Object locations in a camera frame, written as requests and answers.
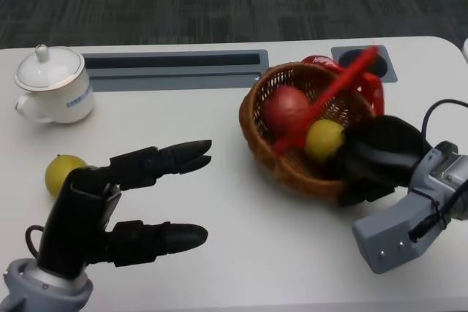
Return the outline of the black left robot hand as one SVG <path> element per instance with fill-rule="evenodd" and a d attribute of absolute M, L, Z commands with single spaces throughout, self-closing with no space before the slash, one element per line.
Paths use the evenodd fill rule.
<path fill-rule="evenodd" d="M 40 269 L 77 278 L 88 265 L 116 267 L 154 262 L 159 256 L 197 248 L 208 231 L 195 224 L 118 222 L 106 231 L 123 191 L 151 187 L 164 175 L 183 175 L 209 164 L 211 140 L 158 149 L 154 146 L 110 159 L 106 167 L 79 167 L 66 177 L 42 231 Z"/>

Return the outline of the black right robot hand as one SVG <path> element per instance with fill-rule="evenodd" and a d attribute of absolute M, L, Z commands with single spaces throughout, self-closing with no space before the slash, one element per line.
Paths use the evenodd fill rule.
<path fill-rule="evenodd" d="M 373 202 L 408 186 L 415 168 L 432 149 L 418 129 L 391 115 L 363 120 L 342 134 L 344 142 L 325 163 L 345 182 L 339 207 Z"/>

